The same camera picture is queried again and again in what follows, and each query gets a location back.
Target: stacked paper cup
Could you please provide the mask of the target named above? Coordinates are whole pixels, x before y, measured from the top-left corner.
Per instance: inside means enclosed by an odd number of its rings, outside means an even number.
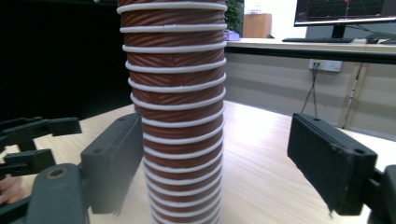
[[[224,1],[119,0],[156,223],[218,223]]]

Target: wall socket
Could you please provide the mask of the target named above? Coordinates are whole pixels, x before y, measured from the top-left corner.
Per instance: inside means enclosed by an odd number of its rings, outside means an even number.
[[[310,59],[308,66],[309,69],[314,69],[314,63],[319,63],[318,70],[329,72],[340,72],[343,65],[343,62],[341,61]]]

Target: computer monitor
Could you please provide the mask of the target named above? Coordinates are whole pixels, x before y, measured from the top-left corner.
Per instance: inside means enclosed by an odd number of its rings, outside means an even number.
[[[396,22],[396,0],[297,0],[294,26],[333,25],[332,38],[346,25]]]

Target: table surface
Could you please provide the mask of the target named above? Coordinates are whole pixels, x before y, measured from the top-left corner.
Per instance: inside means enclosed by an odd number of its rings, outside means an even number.
[[[280,39],[241,38],[228,41],[226,52],[291,58],[324,59],[343,62],[396,64],[396,45],[352,43],[296,43]]]
[[[366,223],[369,209],[359,217],[331,216],[325,202],[287,156],[291,117],[259,108],[224,102],[226,110],[221,223]],[[83,133],[37,138],[37,148],[51,148],[58,163],[80,162],[79,153],[115,119],[134,111],[132,105],[80,122]],[[396,143],[346,132],[379,155],[377,168],[396,164]],[[9,147],[7,152],[15,151]],[[30,193],[34,176],[25,176]],[[97,223],[151,223],[149,200],[140,166],[122,213],[93,215]]]
[[[365,40],[356,39],[352,43],[302,43],[282,42],[270,38],[241,38],[239,41],[228,41],[227,47],[274,48],[274,49],[320,49],[330,51],[387,52],[396,54],[396,45],[366,44]]]

